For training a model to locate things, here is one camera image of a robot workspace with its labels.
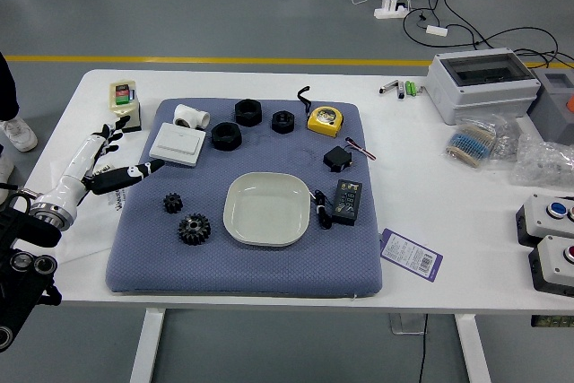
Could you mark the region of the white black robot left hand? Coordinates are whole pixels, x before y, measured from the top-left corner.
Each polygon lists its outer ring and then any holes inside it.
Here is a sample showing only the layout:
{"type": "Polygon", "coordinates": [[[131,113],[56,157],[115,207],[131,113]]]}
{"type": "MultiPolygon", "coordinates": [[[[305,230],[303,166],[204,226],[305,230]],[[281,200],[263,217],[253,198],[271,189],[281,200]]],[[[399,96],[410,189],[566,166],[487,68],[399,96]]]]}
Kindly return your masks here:
{"type": "Polygon", "coordinates": [[[60,231],[69,229],[77,217],[77,208],[92,192],[105,195],[142,181],[164,165],[163,160],[131,165],[95,174],[98,159],[118,149],[113,144],[123,135],[121,130],[129,116],[121,117],[114,124],[105,124],[99,132],[91,134],[80,146],[55,188],[36,198],[30,214],[47,222],[60,231]]]}

